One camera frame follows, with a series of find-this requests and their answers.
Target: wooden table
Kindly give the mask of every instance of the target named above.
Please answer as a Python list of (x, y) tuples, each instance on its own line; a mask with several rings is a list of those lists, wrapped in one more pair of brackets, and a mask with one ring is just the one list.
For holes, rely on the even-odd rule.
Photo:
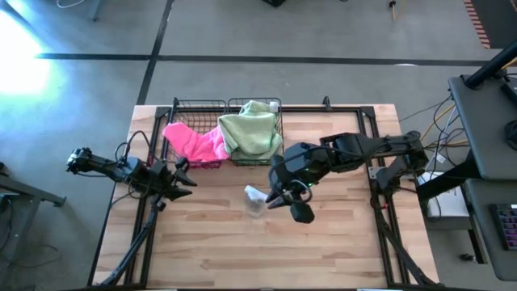
[[(374, 108), (381, 136), (401, 134), (394, 105)], [(151, 136), (155, 110), (136, 106), (129, 134), (143, 130)], [(358, 132), (355, 114), (284, 113), (286, 148), (342, 132)], [(145, 160), (147, 153), (144, 140), (136, 137), (130, 154)], [(316, 220), (310, 225), (295, 223), (288, 208), (267, 211), (258, 220), (243, 212), (244, 187), (268, 192), (269, 167), (224, 162), (219, 169), (190, 170), (199, 187), (193, 195), (168, 202), (158, 217), (148, 288), (385, 287), (365, 169), (329, 174), (313, 187)], [(127, 190), (127, 185), (117, 185), (113, 199)], [(393, 199), (406, 250), (438, 281), (417, 196), (398, 192)], [(128, 198), (109, 213), (94, 284), (109, 275), (128, 249), (136, 208), (137, 200)], [(393, 250), (391, 257), (397, 273)]]

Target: wire basket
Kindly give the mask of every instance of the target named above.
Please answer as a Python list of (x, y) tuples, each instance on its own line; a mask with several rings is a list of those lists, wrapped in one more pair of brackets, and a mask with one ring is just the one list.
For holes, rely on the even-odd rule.
[[(217, 118), (225, 114), (226, 102), (223, 100), (178, 100), (174, 98), (174, 116), (172, 123), (183, 122), (199, 134), (210, 132), (217, 126)], [(167, 160), (175, 162), (181, 158), (169, 144)], [(191, 168), (217, 169), (221, 161), (192, 162)]]
[[(228, 100), (228, 105), (225, 110), (225, 114), (238, 114), (241, 111), (242, 106), (244, 104), (250, 102), (251, 100), (262, 102), (269, 104), (270, 102), (277, 102), (278, 103), (278, 112), (276, 115), (276, 122), (275, 122), (275, 129), (278, 132), (278, 134), (282, 137), (282, 146), (281, 146), (281, 153), (284, 155), (284, 129), (283, 129), (283, 123), (282, 123), (282, 101), (278, 98), (232, 98)], [(232, 161), (237, 166), (270, 166), (271, 165), (271, 159), (242, 159), (242, 158), (230, 158), (230, 161)]]

